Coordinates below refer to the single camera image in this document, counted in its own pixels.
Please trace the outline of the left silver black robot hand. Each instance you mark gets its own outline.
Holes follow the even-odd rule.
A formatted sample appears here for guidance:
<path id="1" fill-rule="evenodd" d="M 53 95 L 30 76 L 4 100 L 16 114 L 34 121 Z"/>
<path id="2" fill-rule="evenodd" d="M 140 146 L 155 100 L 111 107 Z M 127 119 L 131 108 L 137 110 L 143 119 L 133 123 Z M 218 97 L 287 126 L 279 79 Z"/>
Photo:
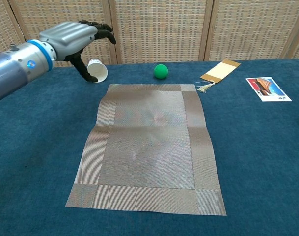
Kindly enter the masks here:
<path id="1" fill-rule="evenodd" d="M 115 45 L 116 39 L 112 32 L 113 29 L 108 24 L 81 20 L 55 25 L 41 32 L 39 39 L 53 47 L 57 61 L 70 62 L 86 81 L 98 82 L 99 78 L 88 72 L 81 54 L 95 40 L 107 38 Z"/>

